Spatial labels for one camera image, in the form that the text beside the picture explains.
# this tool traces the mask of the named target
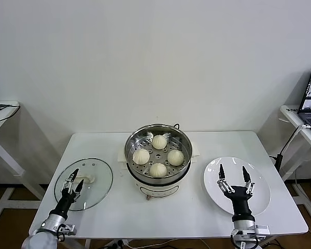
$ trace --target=glass lid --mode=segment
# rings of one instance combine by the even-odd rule
[[[84,184],[80,197],[70,206],[69,210],[71,211],[86,210],[101,202],[109,192],[113,182],[112,170],[105,161],[96,158],[79,160],[65,169],[56,181],[54,196],[57,202],[62,197],[61,191],[65,180],[76,169],[79,170],[73,183],[73,190],[76,189],[82,179]]]

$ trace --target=wooden floor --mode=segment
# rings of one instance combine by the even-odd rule
[[[311,184],[301,184],[307,195],[311,199]],[[289,191],[294,196],[294,191],[290,185],[287,185]],[[4,193],[5,188],[0,188],[0,197]],[[14,191],[12,200],[37,200],[27,189],[18,188]],[[305,218],[311,230],[311,218],[303,206],[299,209]],[[32,223],[36,210],[4,210],[0,217],[0,248],[18,249],[21,248],[23,240],[28,236],[28,230]],[[204,240],[211,249],[227,249],[233,248],[229,239],[205,239]],[[279,237],[278,241],[285,249],[310,249],[311,248],[311,233],[283,236]],[[107,240],[92,240],[91,249],[97,249],[104,246]],[[134,240],[130,242],[130,246],[144,246],[149,244],[161,243],[161,240]],[[169,245],[175,246],[179,249],[192,248],[192,249],[207,249],[202,241],[197,239],[177,240],[172,241]],[[279,248],[276,246],[268,246],[268,249]]]

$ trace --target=steamed bun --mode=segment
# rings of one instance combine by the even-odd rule
[[[166,137],[164,137],[162,135],[154,136],[154,138],[152,139],[152,146],[155,149],[163,149],[164,147],[167,146],[167,139],[166,139]]]
[[[183,163],[185,156],[177,149],[173,149],[168,153],[167,160],[171,165],[179,166]]]
[[[164,177],[167,174],[167,168],[162,163],[155,163],[150,167],[149,174],[156,178]]]
[[[147,163],[149,159],[150,154],[145,149],[138,149],[133,153],[133,161],[139,165]]]

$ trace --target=white desk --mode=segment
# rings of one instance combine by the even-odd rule
[[[280,111],[295,127],[303,124],[303,121],[297,114],[298,108],[298,105],[283,105],[280,108]],[[290,160],[283,167],[281,167],[279,173],[283,181],[288,179],[306,159],[311,160],[311,130],[304,129],[300,133],[310,146],[306,145],[306,143],[302,143]],[[298,194],[297,197],[293,197],[295,203],[297,205],[304,205],[311,216],[311,201],[306,197],[304,190],[299,184],[293,184],[293,188]]]
[[[203,186],[204,169],[220,156],[233,156],[252,163],[271,188],[267,210],[256,216],[256,223],[269,225],[271,235],[308,231],[295,202],[275,170],[254,132],[187,132],[201,155],[192,164],[180,190],[164,199],[147,201],[133,177],[117,162],[119,149],[129,133],[74,134],[62,156],[29,233],[38,228],[56,205],[53,194],[60,173],[82,158],[105,160],[113,171],[113,185],[96,206],[68,213],[68,224],[75,224],[79,239],[219,238],[233,230],[231,215],[219,208]]]
[[[7,105],[19,105],[17,101],[0,101],[0,104]],[[0,120],[9,117],[12,113],[16,111],[16,107],[8,107],[0,110]],[[5,122],[5,120],[0,122],[0,127]],[[33,181],[32,176],[28,173],[14,160],[11,155],[6,152],[6,150],[0,145],[0,156],[5,160],[7,164],[4,167],[13,174],[14,177],[32,192],[40,200],[43,198],[45,191],[36,182]],[[10,195],[13,192],[13,188],[7,188],[2,198],[0,199],[0,215],[4,208],[11,209],[37,209],[40,205],[40,201],[12,201],[9,200]]]

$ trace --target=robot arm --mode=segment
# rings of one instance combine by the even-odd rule
[[[49,216],[41,223],[41,226],[24,240],[22,249],[40,249],[44,246],[49,249],[56,249],[57,241],[64,241],[66,235],[76,234],[75,225],[64,224],[64,222],[68,219],[68,210],[71,204],[76,202],[83,187],[84,180],[77,185],[75,191],[73,190],[73,182],[78,170],[76,169],[65,180],[61,191],[62,197],[55,209],[50,211]]]
[[[268,226],[255,224],[255,218],[251,214],[252,212],[248,204],[248,200],[253,195],[255,183],[251,182],[250,175],[244,166],[243,177],[245,186],[229,185],[225,180],[223,166],[220,164],[219,180],[217,183],[223,194],[233,204],[234,216],[232,217],[232,221],[234,223],[234,230],[231,234],[232,244],[237,249],[245,249],[247,244],[250,244],[247,248],[255,249],[259,247],[259,241],[265,239],[266,235],[270,234],[270,231]]]

